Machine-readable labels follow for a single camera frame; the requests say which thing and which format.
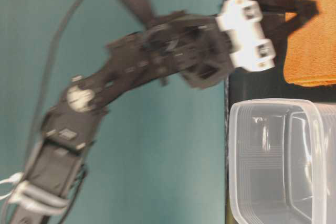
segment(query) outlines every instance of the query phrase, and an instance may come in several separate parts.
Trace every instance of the wire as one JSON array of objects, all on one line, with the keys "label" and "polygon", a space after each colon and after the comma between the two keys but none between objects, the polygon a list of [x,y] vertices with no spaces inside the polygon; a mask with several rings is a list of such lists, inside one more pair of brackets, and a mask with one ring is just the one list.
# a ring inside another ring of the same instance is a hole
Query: wire
[{"label": "wire", "polygon": [[83,170],[82,170],[82,174],[81,174],[81,176],[80,176],[80,181],[79,181],[79,183],[78,183],[78,185],[77,185],[77,187],[76,187],[76,190],[75,190],[75,192],[74,192],[74,194],[73,194],[73,197],[72,197],[72,199],[71,199],[71,202],[70,202],[70,204],[69,204],[69,207],[68,207],[68,209],[66,210],[66,212],[64,213],[64,215],[62,216],[61,220],[58,222],[58,224],[63,224],[64,221],[67,219],[69,213],[71,212],[71,210],[72,210],[72,208],[73,208],[73,206],[74,206],[74,204],[75,204],[75,201],[76,201],[76,199],[77,199],[77,197],[78,197],[78,194],[80,193],[80,191],[81,191],[81,189],[82,189],[82,187],[83,187],[83,182],[84,182],[85,178],[86,178],[86,177],[88,176],[88,174],[89,174],[89,171],[88,171],[88,168],[87,168],[86,165],[84,165],[82,169],[83,169]]},{"label": "wire", "polygon": [[75,0],[75,2],[72,4],[70,9],[67,11],[66,15],[62,19],[61,23],[59,24],[59,27],[57,31],[55,32],[48,51],[48,57],[47,62],[44,68],[44,73],[42,76],[42,81],[40,84],[40,90],[39,90],[39,97],[38,101],[35,107],[35,112],[33,116],[33,122],[31,124],[30,130],[29,130],[29,136],[27,141],[27,149],[26,149],[26,155],[25,155],[25,163],[27,162],[30,153],[33,148],[35,135],[37,134],[40,126],[40,114],[43,110],[45,100],[46,100],[46,94],[48,91],[48,85],[51,77],[51,71],[53,69],[54,63],[55,63],[55,56],[56,52],[59,46],[59,42],[61,40],[61,37],[63,35],[63,32],[65,31],[69,21],[71,20],[72,16],[78,9],[78,7],[82,4],[84,0]]}]

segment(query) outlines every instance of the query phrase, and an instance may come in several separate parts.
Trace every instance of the clear plastic box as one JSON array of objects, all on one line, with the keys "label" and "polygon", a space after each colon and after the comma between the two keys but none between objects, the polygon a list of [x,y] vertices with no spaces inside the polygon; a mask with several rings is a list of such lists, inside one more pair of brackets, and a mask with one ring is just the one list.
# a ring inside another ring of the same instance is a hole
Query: clear plastic box
[{"label": "clear plastic box", "polygon": [[239,224],[336,223],[336,105],[233,105],[229,191]]}]

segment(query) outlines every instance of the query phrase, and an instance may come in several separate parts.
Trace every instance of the black cable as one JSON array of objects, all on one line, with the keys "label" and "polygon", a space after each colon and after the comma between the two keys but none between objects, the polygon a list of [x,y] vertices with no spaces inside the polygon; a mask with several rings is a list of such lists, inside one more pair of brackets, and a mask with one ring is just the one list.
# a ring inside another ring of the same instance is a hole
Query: black cable
[{"label": "black cable", "polygon": [[[55,56],[56,56],[56,52],[58,49],[58,45],[60,42],[60,39],[63,35],[63,32],[65,31],[69,21],[71,20],[72,16],[74,15],[74,13],[76,12],[76,10],[78,9],[78,7],[82,4],[84,0],[75,0],[75,2],[72,4],[72,6],[69,8],[69,10],[67,11],[66,15],[64,16],[64,18],[62,19],[61,23],[58,26],[57,31],[55,32],[50,46],[49,46],[49,51],[48,51],[48,57],[47,57],[47,62],[45,65],[45,69],[43,72],[43,77],[42,77],[42,81],[40,84],[40,91],[39,91],[39,97],[38,97],[38,102],[37,105],[35,107],[35,111],[34,111],[34,116],[33,116],[33,121],[32,124],[30,126],[29,129],[29,136],[28,136],[28,141],[27,141],[27,149],[26,149],[26,154],[25,154],[25,164],[27,163],[29,156],[32,152],[33,146],[34,146],[34,138],[36,133],[38,132],[39,129],[39,125],[40,125],[40,121],[39,121],[39,117],[40,114],[43,110],[43,106],[45,103],[45,97],[46,97],[46,93],[48,91],[48,84],[50,81],[50,76],[51,76],[51,71],[53,69],[54,63],[55,63]],[[65,220],[65,218],[67,217],[67,215],[69,214],[76,198],[77,195],[79,193],[79,191],[81,190],[82,187],[82,183],[83,183],[83,179],[81,179],[81,181],[78,184],[78,187],[76,188],[76,192],[74,194],[74,199],[71,201],[71,204],[65,214],[65,216],[62,217],[62,221]],[[19,183],[15,186],[15,188],[13,189],[13,192],[16,190],[17,186],[19,185]],[[8,215],[8,206],[9,206],[9,200],[10,200],[10,196],[5,200],[2,209],[1,209],[1,220],[0,223],[1,224],[6,224],[7,223],[7,215]]]},{"label": "black cable", "polygon": [[74,15],[75,11],[78,9],[78,7],[81,5],[81,3],[84,0],[75,0],[75,2],[72,4],[70,9],[67,11],[66,15],[62,19],[61,23],[59,24],[59,27],[57,31],[55,32],[51,43],[49,47],[47,62],[44,68],[44,73],[42,76],[42,81],[40,84],[40,91],[39,91],[39,97],[38,101],[35,107],[35,112],[33,116],[33,121],[29,130],[29,137],[27,141],[27,149],[26,149],[26,155],[25,155],[25,163],[27,162],[30,153],[32,151],[32,148],[34,146],[34,139],[35,135],[37,134],[40,126],[40,114],[43,110],[44,103],[46,100],[46,94],[48,91],[48,85],[50,81],[51,71],[53,69],[54,63],[55,63],[55,56],[58,49],[58,45],[60,42],[60,39],[63,35],[63,32],[65,31],[69,21],[71,20],[72,16]]},{"label": "black cable", "polygon": [[81,174],[81,176],[80,176],[80,181],[79,181],[79,183],[78,183],[78,185],[77,185],[77,187],[76,187],[76,190],[75,190],[75,192],[74,192],[74,194],[73,194],[73,197],[72,197],[72,199],[71,199],[71,202],[70,202],[70,204],[69,204],[69,207],[68,207],[68,209],[66,210],[66,212],[64,213],[64,215],[62,216],[61,220],[58,222],[58,224],[63,224],[64,221],[66,220],[66,218],[68,217],[69,213],[71,212],[71,210],[72,210],[72,208],[73,208],[73,206],[74,206],[74,204],[75,204],[75,201],[76,201],[76,199],[77,199],[77,197],[78,197],[78,194],[80,193],[80,191],[81,191],[81,189],[82,189],[82,187],[83,187],[83,182],[84,182],[85,178],[86,178],[86,177],[88,176],[88,174],[89,174],[89,171],[88,171],[88,168],[87,168],[86,165],[84,165],[82,169],[83,169],[83,171],[82,171],[82,174]]}]

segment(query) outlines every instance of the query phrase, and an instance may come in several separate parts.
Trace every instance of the screw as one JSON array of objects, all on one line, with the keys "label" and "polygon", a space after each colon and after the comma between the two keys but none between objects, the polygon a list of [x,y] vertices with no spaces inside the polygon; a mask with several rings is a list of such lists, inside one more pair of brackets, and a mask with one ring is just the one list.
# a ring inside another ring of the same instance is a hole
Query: screw
[{"label": "screw", "polygon": [[71,79],[71,81],[72,81],[72,82],[76,82],[76,81],[79,81],[79,80],[81,80],[81,79],[83,79],[83,76],[74,76],[74,77]]},{"label": "screw", "polygon": [[52,135],[54,135],[56,133],[56,130],[51,130],[51,131],[49,131],[49,132],[47,132],[47,136],[52,136]]},{"label": "screw", "polygon": [[76,146],[77,150],[83,149],[86,146],[86,143],[81,143],[79,145]]}]

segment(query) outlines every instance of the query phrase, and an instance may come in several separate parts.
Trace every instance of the black surface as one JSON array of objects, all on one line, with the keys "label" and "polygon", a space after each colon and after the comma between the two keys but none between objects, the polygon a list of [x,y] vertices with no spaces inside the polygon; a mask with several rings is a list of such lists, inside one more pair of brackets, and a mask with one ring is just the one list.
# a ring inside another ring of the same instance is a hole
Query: black surface
[{"label": "black surface", "polygon": [[[285,16],[282,14],[264,14],[262,26],[264,29],[270,29],[284,21]],[[286,50],[286,41],[276,47],[276,67],[273,69],[256,73],[248,73],[243,69],[237,69],[231,74],[229,78],[229,106],[231,107],[236,102],[261,98],[307,99],[313,102],[335,101],[335,86],[305,88],[285,82],[283,68]]]}]

